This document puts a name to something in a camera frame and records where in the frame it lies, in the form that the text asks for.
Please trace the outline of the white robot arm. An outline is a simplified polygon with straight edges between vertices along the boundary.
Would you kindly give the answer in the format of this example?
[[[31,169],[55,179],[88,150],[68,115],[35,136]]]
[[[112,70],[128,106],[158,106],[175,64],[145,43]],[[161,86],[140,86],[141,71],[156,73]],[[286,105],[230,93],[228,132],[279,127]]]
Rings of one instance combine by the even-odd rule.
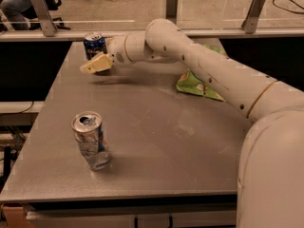
[[[303,91],[195,43],[166,19],[105,45],[83,73],[179,61],[252,122],[239,159],[237,228],[304,228]]]

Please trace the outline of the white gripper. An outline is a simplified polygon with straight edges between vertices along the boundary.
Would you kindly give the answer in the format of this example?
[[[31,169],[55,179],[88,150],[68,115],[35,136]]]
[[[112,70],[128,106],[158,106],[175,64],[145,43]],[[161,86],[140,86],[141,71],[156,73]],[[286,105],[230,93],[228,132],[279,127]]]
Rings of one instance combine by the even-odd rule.
[[[110,37],[105,42],[107,54],[98,53],[91,60],[80,66],[82,73],[94,74],[105,71],[111,69],[113,63],[115,65],[130,65],[132,63],[126,53],[126,35]]]

